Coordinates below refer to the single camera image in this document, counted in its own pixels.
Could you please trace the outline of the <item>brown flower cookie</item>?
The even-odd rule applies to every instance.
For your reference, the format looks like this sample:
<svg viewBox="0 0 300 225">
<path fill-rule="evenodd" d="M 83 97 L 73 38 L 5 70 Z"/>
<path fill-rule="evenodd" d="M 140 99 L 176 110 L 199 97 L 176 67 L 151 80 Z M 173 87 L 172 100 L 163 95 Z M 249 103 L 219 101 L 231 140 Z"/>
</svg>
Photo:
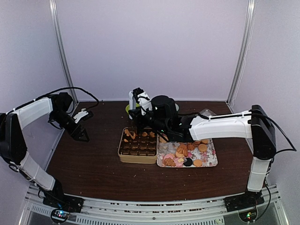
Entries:
<svg viewBox="0 0 300 225">
<path fill-rule="evenodd" d="M 130 131 L 128 129 L 125 129 L 124 133 L 126 134 L 126 136 L 131 136 L 131 133 L 130 133 Z"/>
</svg>

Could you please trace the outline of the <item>gold cookie tin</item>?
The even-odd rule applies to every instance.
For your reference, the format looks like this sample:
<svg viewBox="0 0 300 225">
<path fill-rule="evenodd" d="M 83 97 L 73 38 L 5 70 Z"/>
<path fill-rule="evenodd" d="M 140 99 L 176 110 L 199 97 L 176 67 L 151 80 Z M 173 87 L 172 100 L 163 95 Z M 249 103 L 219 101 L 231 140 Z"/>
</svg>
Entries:
<svg viewBox="0 0 300 225">
<path fill-rule="evenodd" d="M 118 156 L 123 163 L 154 164 L 157 162 L 157 134 L 151 128 L 136 132 L 135 139 L 122 131 Z"/>
</svg>

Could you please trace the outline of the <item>metal serving tongs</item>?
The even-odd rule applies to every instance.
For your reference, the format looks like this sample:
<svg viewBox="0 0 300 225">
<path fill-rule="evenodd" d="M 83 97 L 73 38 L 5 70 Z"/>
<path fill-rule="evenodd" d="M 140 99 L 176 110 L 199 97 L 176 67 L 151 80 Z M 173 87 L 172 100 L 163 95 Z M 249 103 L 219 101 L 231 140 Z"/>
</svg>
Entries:
<svg viewBox="0 0 300 225">
<path fill-rule="evenodd" d="M 129 130 L 129 132 L 130 132 L 130 135 L 131 135 L 131 137 L 132 137 L 132 139 L 135 139 L 135 137 L 136 137 L 136 132 L 137 132 L 137 129 L 136 129 L 136 127 L 135 126 L 130 126 L 129 128 L 128 128 L 128 130 Z"/>
</svg>

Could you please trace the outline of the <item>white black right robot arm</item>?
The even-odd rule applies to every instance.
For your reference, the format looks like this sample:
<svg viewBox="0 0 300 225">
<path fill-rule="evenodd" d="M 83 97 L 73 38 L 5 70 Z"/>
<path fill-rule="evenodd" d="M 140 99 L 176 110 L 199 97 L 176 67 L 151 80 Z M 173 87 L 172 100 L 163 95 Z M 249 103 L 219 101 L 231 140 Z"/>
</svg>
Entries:
<svg viewBox="0 0 300 225">
<path fill-rule="evenodd" d="M 205 116 L 179 114 L 175 101 L 165 95 L 150 98 L 137 88 L 129 92 L 129 111 L 139 130 L 150 127 L 167 142 L 191 143 L 211 138 L 252 139 L 253 160 L 245 193 L 224 199 L 228 212 L 262 204 L 262 187 L 268 168 L 280 153 L 276 147 L 276 129 L 280 126 L 267 116 L 260 105 L 240 113 Z"/>
</svg>

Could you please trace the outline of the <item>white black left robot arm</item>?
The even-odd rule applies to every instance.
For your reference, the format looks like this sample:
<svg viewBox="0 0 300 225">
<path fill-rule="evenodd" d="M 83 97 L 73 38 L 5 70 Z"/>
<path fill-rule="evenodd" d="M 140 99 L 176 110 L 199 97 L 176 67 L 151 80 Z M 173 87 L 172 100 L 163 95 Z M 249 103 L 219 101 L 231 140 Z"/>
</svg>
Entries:
<svg viewBox="0 0 300 225">
<path fill-rule="evenodd" d="M 6 112 L 9 108 L 21 104 L 27 97 L 19 97 L 13 91 L 4 86 L 0 88 L 0 111 Z M 62 131 L 59 131 L 47 123 L 47 116 L 27 126 L 24 131 L 24 139 L 30 155 L 42 168 L 51 160 L 55 146 L 61 139 Z M 28 189 L 29 183 L 8 168 L 3 159 L 0 160 L 0 203 L 21 201 Z"/>
</svg>

